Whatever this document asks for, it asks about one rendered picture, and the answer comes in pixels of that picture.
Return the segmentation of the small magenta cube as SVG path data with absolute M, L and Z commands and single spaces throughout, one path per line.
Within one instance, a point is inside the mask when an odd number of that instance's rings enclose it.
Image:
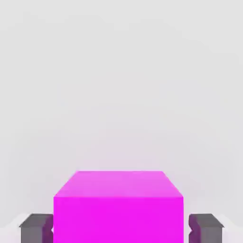
M 54 243 L 183 241 L 183 196 L 161 171 L 78 171 L 54 196 Z

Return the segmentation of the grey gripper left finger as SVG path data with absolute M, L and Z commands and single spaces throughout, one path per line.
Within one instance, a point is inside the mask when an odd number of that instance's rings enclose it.
M 53 243 L 53 214 L 20 214 L 4 226 L 4 243 Z

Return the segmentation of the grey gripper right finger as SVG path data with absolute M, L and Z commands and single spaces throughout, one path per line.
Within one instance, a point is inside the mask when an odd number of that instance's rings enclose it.
M 240 243 L 240 227 L 225 215 L 190 214 L 188 243 Z

